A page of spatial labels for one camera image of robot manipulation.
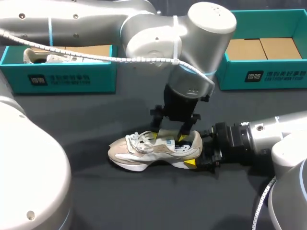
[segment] cardboard box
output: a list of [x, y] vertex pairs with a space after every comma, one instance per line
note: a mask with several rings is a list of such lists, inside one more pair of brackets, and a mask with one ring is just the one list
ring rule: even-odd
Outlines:
[[[116, 91], [114, 62], [24, 64], [27, 46], [7, 46], [0, 69], [14, 93], [94, 93]], [[92, 55], [117, 56], [116, 46], [58, 47]]]
[[307, 12], [233, 13], [237, 29], [216, 73], [220, 89], [307, 88]]

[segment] white shoe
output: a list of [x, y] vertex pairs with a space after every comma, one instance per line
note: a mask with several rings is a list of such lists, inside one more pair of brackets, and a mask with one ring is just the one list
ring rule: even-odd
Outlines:
[[68, 59], [69, 56], [63, 54], [52, 53], [49, 51], [34, 51], [30, 48], [24, 50], [24, 64], [39, 64], [39, 63], [59, 63], [50, 60], [50, 55], [55, 55], [60, 58]]
[[127, 135], [110, 145], [109, 158], [131, 171], [143, 171], [155, 161], [166, 161], [177, 168], [191, 169], [184, 161], [200, 156], [202, 139], [192, 131], [182, 141], [176, 141], [177, 131], [160, 130], [157, 139], [150, 131]]
[[30, 48], [24, 51], [25, 64], [38, 64], [38, 63], [97, 63], [104, 62], [100, 60], [93, 60], [82, 57], [72, 57], [69, 55], [53, 53], [49, 51], [34, 51]]

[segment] black table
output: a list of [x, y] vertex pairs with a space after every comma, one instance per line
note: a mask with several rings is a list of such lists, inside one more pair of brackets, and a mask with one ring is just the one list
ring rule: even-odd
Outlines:
[[[164, 15], [183, 15], [196, 0], [152, 0]], [[230, 9], [306, 8], [303, 0], [214, 0]], [[168, 72], [118, 68], [116, 95], [16, 96], [29, 118], [65, 149], [72, 168], [72, 230], [247, 230], [270, 178], [250, 167], [222, 165], [218, 175], [155, 165], [126, 172], [107, 159], [108, 145], [125, 134], [146, 130], [149, 110], [163, 103]], [[197, 130], [216, 122], [251, 121], [307, 110], [305, 90], [215, 90], [199, 103]], [[174, 124], [164, 123], [165, 127]], [[258, 229], [270, 230], [267, 207]]]

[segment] black mount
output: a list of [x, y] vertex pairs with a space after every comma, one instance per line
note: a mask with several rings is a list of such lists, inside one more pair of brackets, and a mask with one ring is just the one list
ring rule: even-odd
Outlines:
[[[175, 93], [169, 85], [164, 89], [164, 107], [156, 105], [154, 109], [150, 111], [150, 115], [153, 116], [151, 122], [151, 131], [158, 133], [161, 127], [161, 123], [164, 117], [167, 117], [170, 121], [179, 121], [184, 124], [178, 133], [178, 138], [182, 135], [189, 135], [194, 124], [198, 120], [201, 120], [199, 114], [194, 114], [194, 109], [199, 100], [188, 99]], [[201, 101], [209, 101], [209, 97], [201, 99]]]

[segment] cable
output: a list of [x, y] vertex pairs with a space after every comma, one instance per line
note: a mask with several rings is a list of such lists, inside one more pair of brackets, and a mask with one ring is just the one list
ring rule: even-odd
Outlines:
[[256, 209], [256, 213], [255, 213], [255, 216], [254, 216], [252, 230], [256, 230], [257, 221], [258, 221], [258, 217], [259, 217], [263, 202], [264, 202], [265, 198], [267, 197], [267, 195], [269, 194], [269, 191], [272, 188], [272, 186], [275, 184], [275, 182], [276, 182], [276, 176], [269, 182], [269, 184], [264, 189], [264, 192], [262, 193], [261, 199], [259, 201], [259, 204], [258, 204], [257, 209]]
[[166, 63], [172, 63], [172, 64], [178, 64], [181, 66], [184, 66], [188, 68], [189, 70], [195, 72], [197, 75], [201, 76], [204, 78], [205, 81], [207, 81], [210, 85], [209, 87], [209, 93], [208, 96], [211, 97], [215, 88], [214, 82], [209, 79], [205, 74], [200, 72], [198, 69], [195, 67], [191, 66], [190, 64], [184, 62], [184, 61], [178, 61], [172, 58], [159, 58], [159, 57], [154, 57], [154, 58], [144, 58], [144, 57], [137, 57], [137, 58], [120, 58], [120, 57], [106, 57], [106, 56], [98, 56], [98, 55], [89, 55], [89, 54], [83, 54], [83, 53], [78, 53], [78, 52], [73, 52], [73, 51], [68, 51], [64, 49], [58, 49], [50, 46], [45, 46], [41, 45], [35, 42], [30, 42], [26, 41], [24, 39], [18, 38], [16, 36], [11, 35], [10, 33], [6, 32], [5, 30], [0, 29], [0, 36], [10, 39], [14, 42], [17, 42], [19, 44], [23, 44], [26, 46], [31, 46], [39, 49], [43, 49], [46, 51], [58, 53], [58, 54], [65, 54], [73, 57], [78, 57], [78, 58], [88, 58], [88, 59], [94, 59], [94, 60], [101, 60], [101, 61], [110, 61], [110, 62], [122, 62], [122, 63], [135, 63], [135, 62], [166, 62]]

